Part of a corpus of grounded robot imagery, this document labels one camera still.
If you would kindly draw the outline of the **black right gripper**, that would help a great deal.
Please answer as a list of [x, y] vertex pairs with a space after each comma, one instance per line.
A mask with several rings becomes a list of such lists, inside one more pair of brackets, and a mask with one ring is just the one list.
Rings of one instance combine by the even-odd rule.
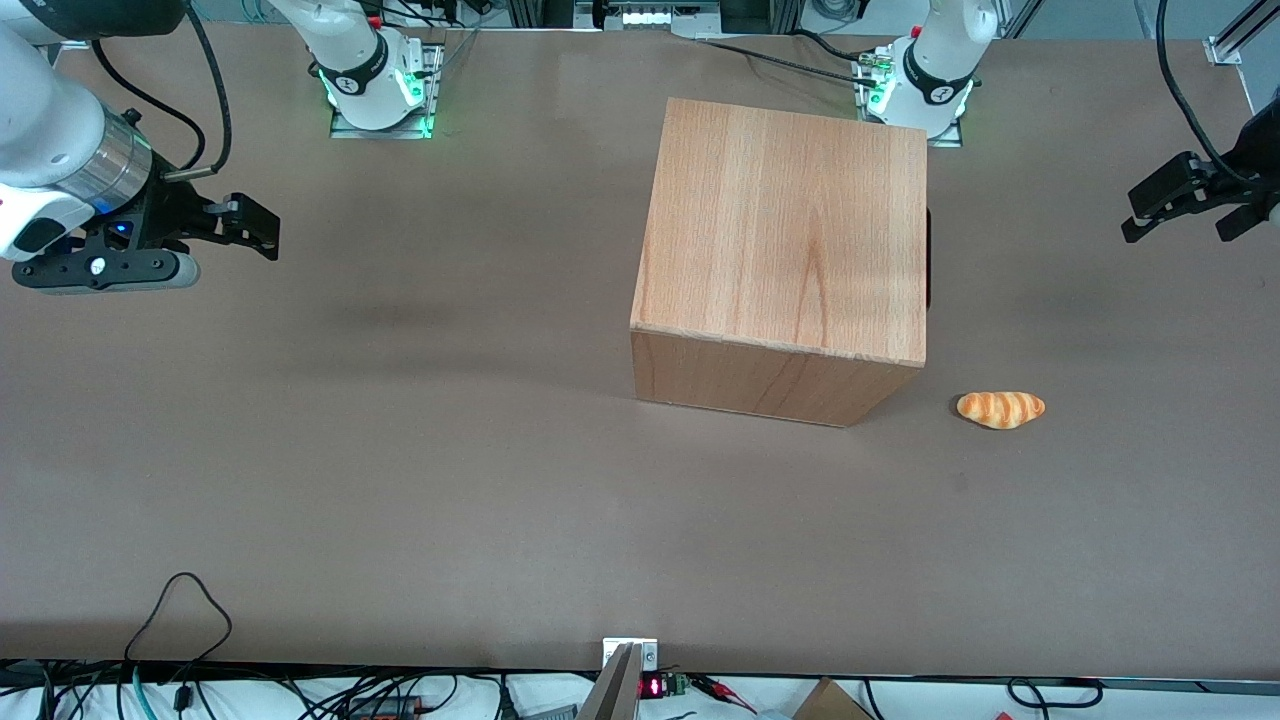
[[202, 240], [247, 247], [274, 263], [279, 259], [279, 217], [247, 193], [229, 193], [214, 202], [184, 181], [151, 181], [105, 217], [105, 245], [120, 251], [187, 251], [188, 240]]

